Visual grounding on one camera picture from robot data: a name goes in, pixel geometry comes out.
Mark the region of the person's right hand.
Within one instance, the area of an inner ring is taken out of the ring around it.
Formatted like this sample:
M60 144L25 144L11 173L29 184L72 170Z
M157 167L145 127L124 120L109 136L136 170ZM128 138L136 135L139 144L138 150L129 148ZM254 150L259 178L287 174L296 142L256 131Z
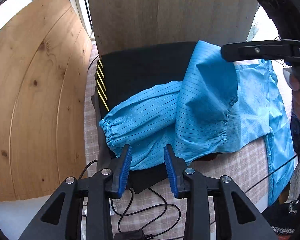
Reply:
M289 81L292 87L294 113L300 120L300 83L293 74L290 75Z

